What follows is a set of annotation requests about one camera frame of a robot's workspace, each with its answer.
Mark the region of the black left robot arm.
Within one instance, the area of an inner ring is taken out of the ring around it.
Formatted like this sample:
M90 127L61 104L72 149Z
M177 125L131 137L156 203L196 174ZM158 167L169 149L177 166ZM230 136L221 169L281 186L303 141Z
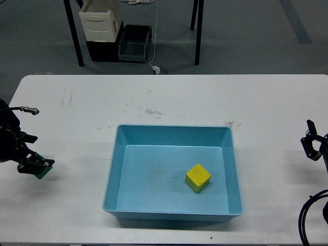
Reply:
M20 120L14 114L15 110L32 115L39 113L37 108L10 107L1 100L1 162L14 161L18 163L19 173L32 174L42 179L52 169L55 160L46 159L29 149L27 143L35 143L38 137L21 130Z

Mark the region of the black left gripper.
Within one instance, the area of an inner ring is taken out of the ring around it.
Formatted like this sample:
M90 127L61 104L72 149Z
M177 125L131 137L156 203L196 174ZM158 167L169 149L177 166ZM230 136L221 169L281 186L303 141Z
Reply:
M17 170L23 174L46 175L55 163L54 159L46 159L34 151L27 151L27 143L35 143L37 136L20 132L18 141L10 130L1 130L1 163L15 161Z

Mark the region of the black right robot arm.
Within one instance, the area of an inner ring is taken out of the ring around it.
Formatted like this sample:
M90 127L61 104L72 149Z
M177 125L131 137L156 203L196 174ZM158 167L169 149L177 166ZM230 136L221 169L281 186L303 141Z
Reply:
M315 123L308 119L306 121L307 130L301 138L301 144L307 158L318 161L323 159L325 168L327 168L327 134L319 135ZM315 245L314 238L318 234L311 235L308 231L314 225L315 216L314 210L322 205L321 215L327 222L327 189L324 189L314 195L310 195L307 201L303 204L298 216L298 233L302 245Z

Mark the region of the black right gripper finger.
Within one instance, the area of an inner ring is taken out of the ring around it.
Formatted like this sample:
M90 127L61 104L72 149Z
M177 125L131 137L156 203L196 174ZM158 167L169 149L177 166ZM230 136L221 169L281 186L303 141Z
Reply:
M308 119L306 123L308 130L306 131L305 137L300 140L306 156L313 161L317 161L321 157L327 161L327 134L324 136L318 135L316 126L310 119ZM320 143L319 150L315 150L313 141Z

